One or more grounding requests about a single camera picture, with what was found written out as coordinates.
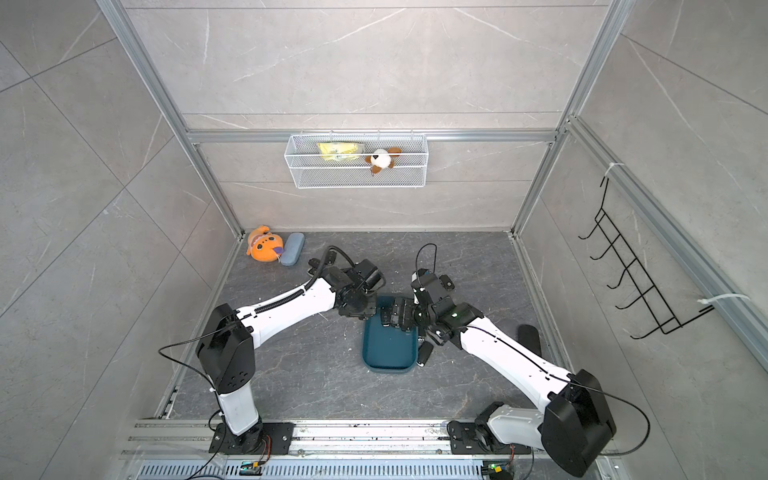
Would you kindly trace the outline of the teal storage tray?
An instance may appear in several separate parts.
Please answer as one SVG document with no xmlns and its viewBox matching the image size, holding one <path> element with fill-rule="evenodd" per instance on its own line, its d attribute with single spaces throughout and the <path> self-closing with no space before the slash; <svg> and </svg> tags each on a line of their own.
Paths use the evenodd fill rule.
<svg viewBox="0 0 768 480">
<path fill-rule="evenodd" d="M 418 333 L 382 324 L 382 311 L 394 303 L 392 296 L 377 300 L 377 313 L 365 321 L 362 360 L 368 369 L 376 373 L 404 374 L 417 363 Z"/>
</svg>

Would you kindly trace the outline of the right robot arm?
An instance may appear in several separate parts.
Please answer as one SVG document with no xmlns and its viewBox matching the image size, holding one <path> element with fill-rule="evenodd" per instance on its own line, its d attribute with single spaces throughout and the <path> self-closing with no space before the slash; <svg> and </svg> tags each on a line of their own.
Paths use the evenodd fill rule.
<svg viewBox="0 0 768 480">
<path fill-rule="evenodd" d="M 490 405 L 476 419 L 481 441 L 543 450 L 567 474 L 584 476 L 617 431 L 597 378 L 544 360 L 478 308 L 455 302 L 446 275 L 420 269 L 411 288 L 409 297 L 385 300 L 384 326 L 424 332 L 437 345 L 455 345 L 496 370 L 533 404 L 530 409 Z"/>
</svg>

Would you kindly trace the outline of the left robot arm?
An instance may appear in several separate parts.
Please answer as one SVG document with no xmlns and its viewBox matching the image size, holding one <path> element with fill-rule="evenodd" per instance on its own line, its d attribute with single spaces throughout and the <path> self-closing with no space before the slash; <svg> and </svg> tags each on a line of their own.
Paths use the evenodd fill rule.
<svg viewBox="0 0 768 480">
<path fill-rule="evenodd" d="M 223 303 L 211 312 L 195 349 L 210 381 L 226 432 L 236 437 L 258 428 L 252 379 L 255 350 L 278 333 L 321 313 L 366 320 L 376 313 L 377 291 L 386 277 L 371 261 L 355 262 L 331 245 L 309 261 L 305 283 L 264 302 L 233 308 Z"/>
</svg>

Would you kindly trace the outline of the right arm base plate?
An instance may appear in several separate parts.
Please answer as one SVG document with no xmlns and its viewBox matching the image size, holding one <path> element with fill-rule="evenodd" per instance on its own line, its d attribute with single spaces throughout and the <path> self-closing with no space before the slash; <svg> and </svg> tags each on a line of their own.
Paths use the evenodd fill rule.
<svg viewBox="0 0 768 480">
<path fill-rule="evenodd" d="M 518 444 L 502 444 L 489 430 L 473 422 L 452 420 L 446 430 L 453 455 L 511 455 L 529 454 L 531 448 Z"/>
</svg>

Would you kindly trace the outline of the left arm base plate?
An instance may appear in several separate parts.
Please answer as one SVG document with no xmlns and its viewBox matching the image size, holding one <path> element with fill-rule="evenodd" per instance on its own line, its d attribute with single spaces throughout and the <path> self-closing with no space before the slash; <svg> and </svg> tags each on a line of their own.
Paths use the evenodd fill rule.
<svg viewBox="0 0 768 480">
<path fill-rule="evenodd" d="M 259 422 L 241 435 L 235 435 L 224 422 L 217 425 L 209 446 L 210 453 L 225 455 L 287 455 L 295 424 Z"/>
</svg>

